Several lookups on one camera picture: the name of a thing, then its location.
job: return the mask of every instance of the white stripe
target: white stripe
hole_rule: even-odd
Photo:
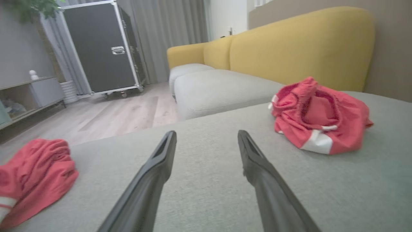
[[[16,204],[17,200],[11,197],[0,196],[0,204],[13,207]]]
[[[278,101],[279,101],[279,98],[278,98],[278,96],[275,94],[273,97],[272,97],[272,101],[269,103],[269,106],[267,106],[267,108],[268,109],[272,109],[273,108],[273,104],[272,103],[278,103]]]
[[[0,224],[3,221],[3,219],[6,217],[6,215],[9,214],[9,212],[10,212],[9,208],[0,207]]]
[[[312,135],[301,147],[301,149],[322,154],[329,154],[330,149],[332,148],[332,143],[332,139],[325,135],[321,130],[313,130]]]
[[[322,126],[323,131],[337,130],[337,125]]]

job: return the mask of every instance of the red cloth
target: red cloth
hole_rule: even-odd
[[[30,141],[0,166],[0,209],[12,208],[0,228],[17,226],[59,200],[78,175],[66,141]]]
[[[360,149],[365,128],[373,125],[365,103],[318,85],[312,77],[280,89],[271,108],[276,132],[296,147],[318,153]]]

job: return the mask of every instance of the wooden floor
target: wooden floor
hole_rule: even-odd
[[[64,139],[69,146],[177,122],[168,83],[148,85],[123,99],[112,94],[83,97],[79,102],[40,112],[0,131],[0,164],[36,138]]]

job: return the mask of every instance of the white figurine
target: white figurine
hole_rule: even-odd
[[[36,71],[34,70],[30,70],[28,73],[30,74],[30,78],[32,80],[37,80],[39,78],[39,76],[36,75],[37,74]]]

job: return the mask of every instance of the gray sofa cushion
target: gray sofa cushion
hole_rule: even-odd
[[[71,148],[72,189],[13,232],[96,231],[165,132],[178,143],[160,197],[155,232],[263,231],[254,188],[237,143],[246,130],[322,231],[410,231],[412,104],[348,92],[375,123],[361,150],[326,156],[299,150],[275,133],[267,103]]]
[[[210,66],[204,65],[204,64],[184,64],[180,66],[176,66],[170,70],[170,75],[169,75],[169,87],[170,87],[170,92],[172,95],[175,95],[175,81],[179,76],[188,74],[188,73],[195,73],[199,71],[205,71],[205,70],[211,70],[214,69]]]
[[[271,80],[214,69],[181,76],[175,82],[180,120],[270,102],[283,85]]]

